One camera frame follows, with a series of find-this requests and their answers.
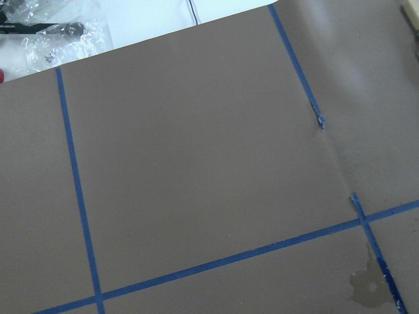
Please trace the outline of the clear plastic bag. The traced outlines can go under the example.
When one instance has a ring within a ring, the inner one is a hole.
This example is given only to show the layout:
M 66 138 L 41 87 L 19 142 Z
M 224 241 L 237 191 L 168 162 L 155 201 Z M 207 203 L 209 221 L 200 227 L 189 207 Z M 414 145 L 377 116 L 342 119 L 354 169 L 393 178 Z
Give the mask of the clear plastic bag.
M 2 1 L 4 82 L 112 49 L 99 1 Z

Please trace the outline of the bamboo cutting board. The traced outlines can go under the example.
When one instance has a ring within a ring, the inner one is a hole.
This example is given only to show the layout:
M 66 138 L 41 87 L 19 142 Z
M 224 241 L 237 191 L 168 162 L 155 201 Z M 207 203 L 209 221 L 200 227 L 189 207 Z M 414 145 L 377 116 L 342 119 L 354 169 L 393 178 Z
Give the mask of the bamboo cutting board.
M 415 55 L 418 59 L 418 0 L 404 0 L 401 7 L 414 33 Z

